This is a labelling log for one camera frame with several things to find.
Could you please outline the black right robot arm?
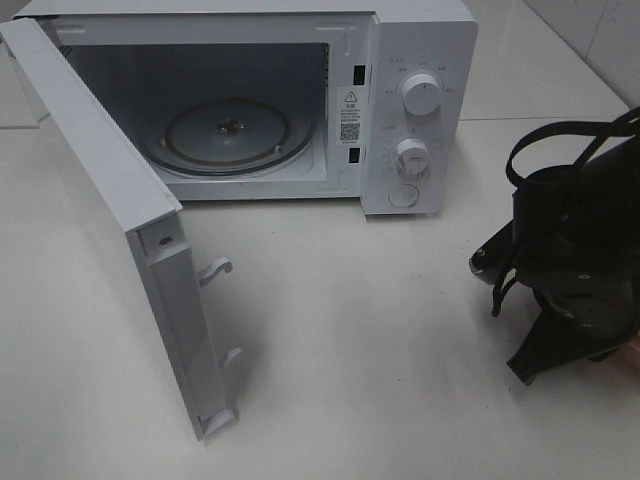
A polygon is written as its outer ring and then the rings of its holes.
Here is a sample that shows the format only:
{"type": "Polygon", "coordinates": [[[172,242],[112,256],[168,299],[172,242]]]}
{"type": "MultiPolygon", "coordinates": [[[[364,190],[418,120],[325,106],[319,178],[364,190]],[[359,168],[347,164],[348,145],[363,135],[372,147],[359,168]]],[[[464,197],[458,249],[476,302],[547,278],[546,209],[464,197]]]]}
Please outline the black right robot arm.
{"type": "Polygon", "coordinates": [[[508,366],[526,385],[576,360],[599,362],[639,331],[639,141],[629,139],[581,170],[547,218],[540,200],[514,200],[514,231],[527,234],[515,281],[541,308],[508,366]]]}

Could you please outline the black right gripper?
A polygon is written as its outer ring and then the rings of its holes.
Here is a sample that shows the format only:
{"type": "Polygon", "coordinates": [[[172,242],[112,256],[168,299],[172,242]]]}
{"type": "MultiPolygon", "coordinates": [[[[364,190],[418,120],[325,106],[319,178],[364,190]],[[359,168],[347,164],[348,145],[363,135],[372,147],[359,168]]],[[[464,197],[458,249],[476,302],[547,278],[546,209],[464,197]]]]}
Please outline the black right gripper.
{"type": "Polygon", "coordinates": [[[639,333],[637,275],[593,292],[543,294],[542,311],[507,366],[525,385],[580,359],[598,363],[639,333]]]}

